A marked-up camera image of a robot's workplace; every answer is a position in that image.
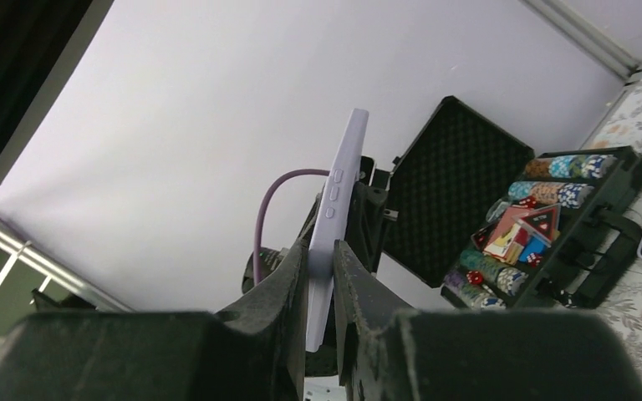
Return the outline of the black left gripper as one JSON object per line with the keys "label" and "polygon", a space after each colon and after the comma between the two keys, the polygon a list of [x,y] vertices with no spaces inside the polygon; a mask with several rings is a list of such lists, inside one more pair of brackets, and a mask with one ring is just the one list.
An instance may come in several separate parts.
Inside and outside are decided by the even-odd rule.
{"label": "black left gripper", "polygon": [[396,213],[386,207],[388,191],[375,186],[378,181],[370,178],[374,173],[388,178],[390,173],[377,170],[375,160],[363,156],[360,161],[360,179],[355,185],[349,209],[347,231],[344,240],[348,243],[364,268],[376,273],[383,251],[385,236]]}

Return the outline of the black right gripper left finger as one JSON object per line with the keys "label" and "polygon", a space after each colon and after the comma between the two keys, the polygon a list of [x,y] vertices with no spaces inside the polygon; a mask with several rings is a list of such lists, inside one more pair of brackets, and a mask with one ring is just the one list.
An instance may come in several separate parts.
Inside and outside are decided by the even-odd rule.
{"label": "black right gripper left finger", "polygon": [[0,400],[300,400],[308,243],[210,312],[38,312],[0,338]]}

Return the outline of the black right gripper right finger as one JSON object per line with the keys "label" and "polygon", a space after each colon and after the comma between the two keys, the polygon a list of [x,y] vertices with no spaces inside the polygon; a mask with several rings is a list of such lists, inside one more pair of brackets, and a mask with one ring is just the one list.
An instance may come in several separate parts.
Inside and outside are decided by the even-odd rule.
{"label": "black right gripper right finger", "polygon": [[424,311],[334,245],[339,381],[350,400],[642,400],[619,337],[589,312]]}

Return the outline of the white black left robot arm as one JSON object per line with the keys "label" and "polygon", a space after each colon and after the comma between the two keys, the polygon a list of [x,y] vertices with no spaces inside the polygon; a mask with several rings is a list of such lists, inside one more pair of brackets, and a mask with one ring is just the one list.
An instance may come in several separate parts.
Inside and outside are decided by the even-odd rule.
{"label": "white black left robot arm", "polygon": [[[350,205],[345,241],[349,244],[366,271],[375,275],[383,253],[385,238],[398,212],[386,206],[390,172],[375,167],[375,161],[364,156],[360,164],[359,184],[354,189]],[[251,254],[242,279],[242,291],[253,287],[253,263],[259,260],[262,278],[274,272],[288,250],[273,250],[261,247]],[[336,351],[336,327],[334,304],[329,307],[329,317],[324,332],[324,341],[315,353],[306,353],[305,375],[308,377],[329,377],[338,373]]]}

